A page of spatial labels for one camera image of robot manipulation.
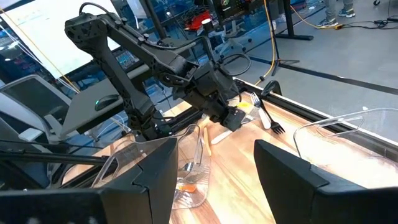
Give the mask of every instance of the wooden table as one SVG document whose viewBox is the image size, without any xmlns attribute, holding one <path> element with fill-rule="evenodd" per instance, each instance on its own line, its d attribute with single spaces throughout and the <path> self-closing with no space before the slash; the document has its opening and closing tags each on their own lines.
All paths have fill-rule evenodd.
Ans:
<svg viewBox="0 0 398 224">
<path fill-rule="evenodd" d="M 248 95 L 243 95 L 243 98 L 249 101 Z M 188 103 L 183 102 L 166 112 L 165 116 L 177 115 L 189 107 Z M 260 121 L 252 121 L 218 144 L 210 145 L 211 169 L 206 200 L 196 208 L 172 210 L 170 223 L 275 223 L 257 176 L 253 158 L 254 140 L 263 139 L 297 155 L 293 133 L 308 121 L 270 103 L 266 103 L 266 108 L 271 116 L 282 125 L 286 133 L 278 135 L 270 129 L 263 130 Z M 219 124 L 211 122 L 206 125 L 206 128 L 210 140 L 225 130 Z M 97 152 L 95 156 L 110 155 L 115 151 L 115 146 L 127 139 L 134 140 L 134 136 L 117 140 L 114 144 Z M 306 147 L 316 150 L 324 144 L 336 146 L 337 144 L 347 144 L 347 142 L 317 141 L 316 146 Z M 366 157 L 371 154 L 367 149 L 355 144 L 350 144 L 347 148 L 349 152 L 354 152 L 355 156 Z M 66 182 L 76 177 L 88 168 L 90 166 L 73 167 L 63 181 Z M 323 168 L 331 172 L 336 171 L 336 167 L 325 166 Z M 358 175 L 355 172 L 344 174 L 344 178 L 359 178 L 359 182 L 361 179 L 366 179 L 366 175 Z M 393 178 L 393 183 L 398 185 L 396 176 Z"/>
</svg>

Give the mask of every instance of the wooden surface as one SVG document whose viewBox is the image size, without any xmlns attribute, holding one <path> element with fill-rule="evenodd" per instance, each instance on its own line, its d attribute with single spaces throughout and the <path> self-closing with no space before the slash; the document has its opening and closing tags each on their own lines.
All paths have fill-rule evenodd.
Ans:
<svg viewBox="0 0 398 224">
<path fill-rule="evenodd" d="M 243 98 L 249 101 L 247 95 L 243 95 Z M 166 112 L 165 116 L 177 115 L 189 106 L 188 103 L 181 103 Z M 243 125 L 242 128 L 218 144 L 209 145 L 211 164 L 207 198 L 199 207 L 172 210 L 170 223 L 275 223 L 257 176 L 253 158 L 254 141 L 256 139 L 263 139 L 297 155 L 293 133 L 297 128 L 307 124 L 308 121 L 270 103 L 266 103 L 266 108 L 273 119 L 282 125 L 286 133 L 278 135 L 270 129 L 263 130 L 260 121 L 252 121 Z M 206 127 L 209 141 L 225 131 L 224 127 L 212 122 L 199 125 Z M 98 152 L 96 156 L 109 155 L 118 150 L 115 149 L 115 146 L 121 142 L 126 142 L 126 139 L 116 141 L 114 144 Z M 317 163 L 317 159 L 319 159 L 320 154 L 318 150 L 320 148 L 325 147 L 333 152 L 341 146 L 341 148 L 347 151 L 345 156 L 349 156 L 352 161 L 366 161 L 362 164 L 353 163 L 357 168 L 358 166 L 364 166 L 364 170 L 373 173 L 383 173 L 384 170 L 389 170 L 389 175 L 395 174 L 395 176 L 390 178 L 387 185 L 398 185 L 396 169 L 391 167 L 391 164 L 388 162 L 383 161 L 382 158 L 372 160 L 376 161 L 376 163 L 372 163 L 372 170 L 365 168 L 369 166 L 366 159 L 372 155 L 372 152 L 367 149 L 363 149 L 344 140 L 325 141 L 311 134 L 305 135 L 304 142 L 303 147 L 307 149 L 307 157 L 305 158 L 313 163 Z M 338 153 L 342 153 L 342 150 L 336 151 L 337 156 Z M 351 181 L 359 182 L 365 187 L 366 184 L 369 184 L 368 187 L 376 185 L 375 182 L 368 181 L 369 178 L 366 172 L 359 172 L 362 167 L 360 169 L 353 169 L 355 171 L 347 172 L 346 168 L 350 167 L 349 169 L 352 169 L 353 166 L 349 163 L 345 165 L 347 165 L 345 168 L 341 168 L 334 164 L 320 164 L 320 166 L 323 166 L 322 168 Z M 73 167 L 65 176 L 64 182 L 88 168 L 89 166 L 84 165 Z"/>
</svg>

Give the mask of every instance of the computer screen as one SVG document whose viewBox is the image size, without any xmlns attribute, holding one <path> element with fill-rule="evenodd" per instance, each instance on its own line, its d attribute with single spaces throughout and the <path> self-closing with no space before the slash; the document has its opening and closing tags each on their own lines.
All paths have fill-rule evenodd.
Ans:
<svg viewBox="0 0 398 224">
<path fill-rule="evenodd" d="M 34 78 L 0 91 L 22 103 L 43 119 L 45 115 L 52 114 L 60 124 L 63 124 L 67 115 L 69 106 Z"/>
<path fill-rule="evenodd" d="M 78 16 L 79 8 L 84 2 L 95 2 L 116 13 L 111 0 L 35 0 L 0 16 L 52 76 L 59 78 L 92 60 L 64 32 L 65 21 Z M 83 11 L 93 15 L 104 13 L 94 6 L 86 6 Z M 108 45 L 111 50 L 119 47 L 109 38 Z"/>
</svg>

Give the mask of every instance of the clear plastic container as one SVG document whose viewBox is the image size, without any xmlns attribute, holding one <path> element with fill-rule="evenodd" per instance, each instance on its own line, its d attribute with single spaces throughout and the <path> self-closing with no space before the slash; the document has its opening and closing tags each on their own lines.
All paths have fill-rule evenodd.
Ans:
<svg viewBox="0 0 398 224">
<path fill-rule="evenodd" d="M 398 186 L 396 124 L 397 109 L 366 110 L 302 126 L 294 143 L 302 159 L 355 184 Z"/>
<path fill-rule="evenodd" d="M 191 124 L 182 132 L 167 138 L 147 142 L 130 140 L 121 142 L 114 148 L 115 153 L 106 161 L 92 187 L 101 187 L 131 169 L 169 138 L 177 138 L 178 147 L 177 186 L 173 209 L 201 205 L 207 196 L 210 157 L 207 150 L 203 150 L 200 128 L 195 124 Z M 118 166 L 113 172 L 110 172 L 108 169 L 114 160 L 117 161 Z"/>
</svg>

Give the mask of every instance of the desk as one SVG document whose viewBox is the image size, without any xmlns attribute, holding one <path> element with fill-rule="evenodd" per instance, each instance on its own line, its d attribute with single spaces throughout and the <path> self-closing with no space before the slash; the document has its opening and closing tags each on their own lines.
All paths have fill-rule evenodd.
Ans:
<svg viewBox="0 0 398 224">
<path fill-rule="evenodd" d="M 244 94 L 243 98 L 245 101 L 249 100 L 247 94 Z M 188 103 L 183 102 L 168 111 L 166 115 L 177 115 L 189 107 Z M 275 223 L 257 176 L 257 169 L 253 158 L 254 140 L 263 139 L 297 155 L 293 133 L 297 128 L 309 123 L 309 121 L 283 110 L 272 103 L 266 102 L 266 108 L 269 110 L 271 116 L 283 126 L 286 133 L 277 135 L 270 129 L 263 130 L 260 121 L 252 121 L 245 124 L 220 143 L 211 145 L 210 186 L 206 200 L 197 208 L 172 210 L 170 223 Z M 214 123 L 208 123 L 206 128 L 209 139 L 213 139 L 224 131 L 224 127 Z M 124 140 L 120 139 L 116 141 L 114 144 L 98 152 L 96 156 L 111 154 L 115 146 Z M 311 149 L 317 150 L 324 145 L 345 145 L 346 143 L 345 140 L 341 140 L 340 142 L 318 141 L 316 146 L 311 146 Z M 354 152 L 356 155 L 358 152 L 362 154 L 370 153 L 367 149 L 353 143 L 349 145 L 348 150 Z M 71 168 L 65 175 L 64 182 L 76 177 L 89 168 L 90 166 L 84 165 Z M 334 172 L 333 168 L 328 169 L 326 167 L 326 170 Z M 356 173 L 354 174 L 354 178 L 357 178 L 360 182 L 363 179 L 367 179 L 367 175 L 367 172 L 362 175 Z M 398 185 L 398 178 L 394 178 L 394 182 Z"/>
<path fill-rule="evenodd" d="M 179 40 L 178 43 L 175 43 L 175 40 L 173 39 L 165 39 L 164 42 L 173 42 L 175 45 L 181 44 L 181 40 Z M 180 54 L 193 46 L 195 46 L 195 43 L 177 49 L 175 52 Z M 146 72 L 150 72 L 149 67 L 147 65 L 141 65 L 140 67 L 127 73 L 127 76 L 132 80 L 133 78 L 141 76 Z M 95 111 L 95 102 L 104 96 L 112 94 L 118 94 L 118 92 L 113 87 L 109 79 L 102 80 L 86 90 L 81 91 L 79 94 L 76 94 L 70 103 L 60 135 L 62 136 L 64 134 L 68 134 L 74 130 L 77 130 L 79 133 L 84 133 L 85 131 L 94 128 L 96 125 L 122 111 L 122 99 L 119 99 L 100 111 Z"/>
</svg>

